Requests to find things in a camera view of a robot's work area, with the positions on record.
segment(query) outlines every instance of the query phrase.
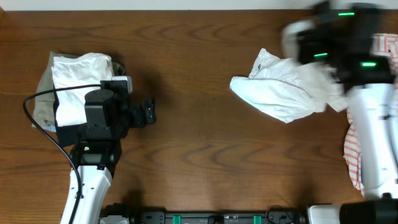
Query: green light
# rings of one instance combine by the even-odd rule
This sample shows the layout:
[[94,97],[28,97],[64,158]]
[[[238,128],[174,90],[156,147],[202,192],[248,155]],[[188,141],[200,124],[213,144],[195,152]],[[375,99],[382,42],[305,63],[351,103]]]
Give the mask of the green light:
[[355,16],[355,12],[340,12],[338,16]]
[[326,56],[328,56],[328,53],[316,54],[313,57],[326,57]]
[[376,65],[376,62],[361,62],[362,67],[375,67]]

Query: green strip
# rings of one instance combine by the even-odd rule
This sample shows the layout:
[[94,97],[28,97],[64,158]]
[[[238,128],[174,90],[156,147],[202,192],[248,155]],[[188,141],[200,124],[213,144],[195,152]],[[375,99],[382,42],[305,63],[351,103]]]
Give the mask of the green strip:
[[180,215],[173,216],[173,224],[181,224],[181,216]]
[[376,62],[361,62],[362,67],[375,67],[376,65]]
[[328,56],[328,53],[316,54],[313,57],[326,57],[326,56]]
[[261,224],[261,216],[260,215],[254,216],[254,224]]
[[338,16],[355,16],[355,12],[341,12]]

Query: cable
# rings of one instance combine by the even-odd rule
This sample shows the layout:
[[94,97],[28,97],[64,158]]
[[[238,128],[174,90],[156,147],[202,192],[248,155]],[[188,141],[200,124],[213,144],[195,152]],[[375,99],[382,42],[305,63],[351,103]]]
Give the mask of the cable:
[[25,114],[30,119],[32,124],[34,126],[36,126],[36,128],[42,134],[44,134],[45,137],[47,137],[52,143],[54,143],[57,148],[59,148],[61,150],[63,155],[68,159],[70,165],[72,166],[73,171],[75,171],[76,179],[77,179],[77,185],[78,185],[78,190],[77,190],[77,193],[76,193],[76,202],[75,202],[75,205],[73,206],[73,210],[72,210],[72,213],[70,215],[69,224],[73,224],[73,220],[75,219],[75,214],[76,214],[77,208],[79,206],[79,200],[80,200],[80,197],[81,197],[81,188],[82,188],[82,186],[81,186],[81,178],[80,178],[80,175],[79,175],[79,171],[77,170],[76,166],[73,164],[73,162],[70,159],[70,156],[68,155],[68,153],[62,148],[62,146],[60,146],[59,143],[56,140],[54,140],[53,137],[51,137],[46,131],[44,131],[44,129],[42,127],[40,127],[40,125],[35,121],[35,119],[32,117],[32,115],[30,115],[29,111],[27,110],[27,102],[29,100],[35,98],[36,96],[41,96],[41,95],[44,95],[44,94],[47,94],[47,93],[55,93],[57,91],[74,90],[74,89],[77,89],[77,88],[99,87],[99,86],[101,86],[101,85],[100,84],[82,85],[82,86],[74,86],[74,87],[68,87],[68,88],[58,88],[58,89],[53,89],[53,90],[42,91],[42,92],[39,92],[39,93],[36,93],[36,94],[33,94],[33,95],[27,97],[24,100],[24,103],[23,103]]

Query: folded cloth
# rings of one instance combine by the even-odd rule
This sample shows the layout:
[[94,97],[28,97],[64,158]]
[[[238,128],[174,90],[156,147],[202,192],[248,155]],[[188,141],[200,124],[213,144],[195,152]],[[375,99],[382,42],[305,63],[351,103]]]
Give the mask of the folded cloth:
[[[105,54],[88,53],[76,59],[54,57],[52,78],[54,88],[100,84],[113,76],[111,57]],[[86,122],[85,95],[100,87],[58,91],[59,106],[56,112],[58,126],[83,124]]]
[[[44,71],[42,78],[37,85],[37,93],[46,90],[54,89],[54,84],[52,80],[52,70],[53,58],[54,57],[65,57],[65,58],[78,58],[77,55],[70,54],[58,54],[55,52],[50,52],[49,62],[47,68]],[[112,68],[115,75],[124,75],[125,69],[123,66],[116,62],[112,62]],[[38,124],[46,129],[47,131],[55,132],[55,118],[54,118],[54,94],[44,94],[35,98],[35,109],[33,111],[33,118],[38,122]]]
[[249,77],[233,77],[229,87],[250,105],[285,123],[323,112],[326,104],[336,111],[347,107],[343,87],[331,78],[330,68],[279,59],[265,49]]
[[[391,72],[398,75],[398,35],[397,34],[374,34],[371,54],[386,56],[390,61]],[[398,104],[398,91],[395,93],[395,104]],[[344,158],[348,166],[349,177],[354,187],[364,195],[364,186],[361,177],[361,146],[358,133],[355,130],[351,113],[347,112],[348,122],[351,125],[344,141]]]

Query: brown wooden surface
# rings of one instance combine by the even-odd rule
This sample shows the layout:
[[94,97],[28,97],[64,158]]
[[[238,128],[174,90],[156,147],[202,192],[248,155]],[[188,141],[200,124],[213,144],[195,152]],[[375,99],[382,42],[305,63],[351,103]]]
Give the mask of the brown wooden surface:
[[[30,126],[49,52],[101,52],[125,65],[157,123],[132,129],[104,204],[265,210],[362,200],[342,158],[345,113],[284,124],[229,90],[262,47],[306,11],[8,12],[0,30],[0,223],[58,223],[70,168]],[[398,33],[389,12],[383,31]]]

